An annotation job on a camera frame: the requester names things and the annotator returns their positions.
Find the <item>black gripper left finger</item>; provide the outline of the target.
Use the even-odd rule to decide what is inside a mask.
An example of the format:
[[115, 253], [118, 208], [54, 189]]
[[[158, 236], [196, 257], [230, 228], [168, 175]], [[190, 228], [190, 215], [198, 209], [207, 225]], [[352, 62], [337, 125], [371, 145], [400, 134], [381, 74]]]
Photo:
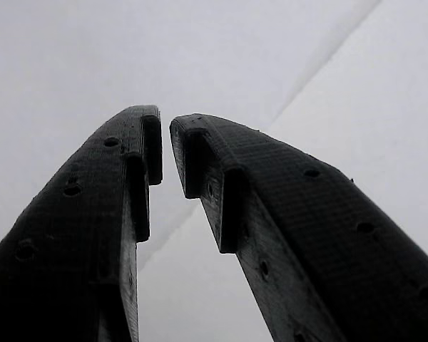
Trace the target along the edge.
[[0, 341], [137, 341], [137, 256], [163, 179], [160, 113], [113, 116], [0, 242]]

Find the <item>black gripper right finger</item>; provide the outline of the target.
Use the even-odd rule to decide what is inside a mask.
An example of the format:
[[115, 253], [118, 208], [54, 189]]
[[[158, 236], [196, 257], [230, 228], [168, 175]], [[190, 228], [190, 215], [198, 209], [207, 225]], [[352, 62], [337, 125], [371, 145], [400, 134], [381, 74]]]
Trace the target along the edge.
[[274, 341], [428, 341], [428, 256], [338, 169], [212, 115], [170, 137]]

